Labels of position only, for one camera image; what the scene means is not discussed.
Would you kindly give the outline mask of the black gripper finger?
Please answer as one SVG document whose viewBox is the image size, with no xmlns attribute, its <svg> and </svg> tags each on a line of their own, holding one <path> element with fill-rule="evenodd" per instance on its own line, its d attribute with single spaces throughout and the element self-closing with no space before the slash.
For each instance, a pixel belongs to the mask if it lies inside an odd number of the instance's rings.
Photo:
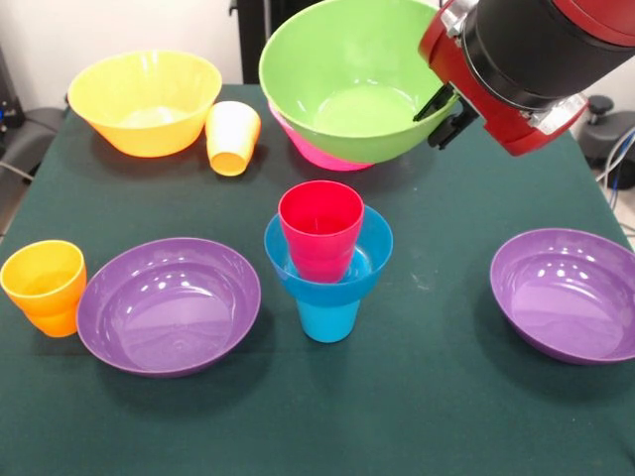
<svg viewBox="0 0 635 476">
<path fill-rule="evenodd" d="M 428 137 L 431 148 L 445 149 L 459 134 L 477 119 L 471 106 L 463 106 L 459 114 L 447 116 Z"/>
<path fill-rule="evenodd" d="M 450 84 L 442 85 L 425 106 L 414 115 L 413 121 L 419 122 L 443 109 L 453 98 L 454 90 Z"/>
</svg>

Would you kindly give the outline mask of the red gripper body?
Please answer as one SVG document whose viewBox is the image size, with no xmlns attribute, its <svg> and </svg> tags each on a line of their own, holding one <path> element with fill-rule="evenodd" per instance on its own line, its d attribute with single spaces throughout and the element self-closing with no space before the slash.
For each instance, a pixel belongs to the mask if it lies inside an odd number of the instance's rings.
<svg viewBox="0 0 635 476">
<path fill-rule="evenodd" d="M 433 17 L 420 44 L 420 55 L 444 84 L 452 99 L 471 106 L 484 129 L 509 154 L 533 152 L 561 135 L 583 112 L 581 93 L 530 108 L 497 94 L 479 73 L 467 46 L 475 37 L 476 1 L 448 1 Z"/>
</svg>

